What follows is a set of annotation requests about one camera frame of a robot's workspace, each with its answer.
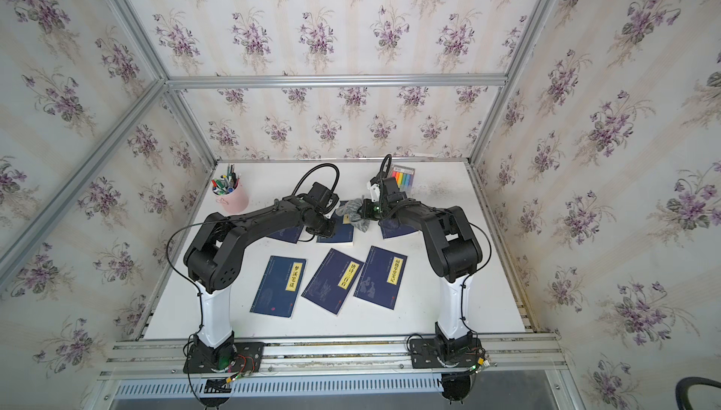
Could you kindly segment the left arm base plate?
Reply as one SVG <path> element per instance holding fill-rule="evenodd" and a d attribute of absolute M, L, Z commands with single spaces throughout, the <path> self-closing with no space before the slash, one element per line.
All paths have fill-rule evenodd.
<path fill-rule="evenodd" d="M 259 372 L 266 344 L 264 342 L 226 342 L 210 348 L 192 341 L 186 348 L 184 374 L 223 374 L 224 372 Z"/>

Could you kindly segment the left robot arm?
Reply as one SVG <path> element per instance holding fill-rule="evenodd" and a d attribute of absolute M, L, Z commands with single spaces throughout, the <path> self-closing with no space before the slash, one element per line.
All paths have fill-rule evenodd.
<path fill-rule="evenodd" d="M 217 350 L 234 339 L 230 287 L 240 276 L 246 249 L 263 237 L 300 226 L 317 237 L 331 237 L 334 223 L 327 216 L 338 203 L 335 193 L 319 202 L 304 193 L 242 215 L 206 217 L 183 258 L 189 279 L 200 288 L 202 323 L 197 337 L 202 345 Z"/>

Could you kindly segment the grey striped cleaning cloth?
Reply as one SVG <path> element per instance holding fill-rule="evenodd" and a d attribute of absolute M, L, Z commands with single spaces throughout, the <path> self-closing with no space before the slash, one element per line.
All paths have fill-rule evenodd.
<path fill-rule="evenodd" d="M 342 222 L 349 223 L 354 229 L 366 233 L 370 228 L 371 218 L 368 216 L 366 199 L 356 198 L 349 200 L 336 209 L 335 214 Z"/>

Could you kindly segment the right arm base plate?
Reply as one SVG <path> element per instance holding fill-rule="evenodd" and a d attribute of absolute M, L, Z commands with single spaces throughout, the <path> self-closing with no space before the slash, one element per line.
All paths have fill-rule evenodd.
<path fill-rule="evenodd" d="M 476 370 L 486 365 L 486 350 L 473 335 L 446 340 L 441 336 L 429 338 L 413 334 L 406 340 L 406 349 L 413 369 Z"/>

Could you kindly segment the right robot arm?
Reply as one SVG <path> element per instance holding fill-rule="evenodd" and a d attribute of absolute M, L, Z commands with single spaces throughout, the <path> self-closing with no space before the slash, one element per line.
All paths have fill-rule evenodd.
<path fill-rule="evenodd" d="M 492 244 L 485 248 L 461 207 L 430 207 L 414 199 L 397 203 L 362 200 L 359 215 L 365 220 L 393 220 L 422 234 L 430 267 L 441 279 L 440 313 L 435 328 L 439 359 L 449 363 L 478 349 L 476 332 L 467 323 L 466 293 L 476 273 L 492 257 Z"/>

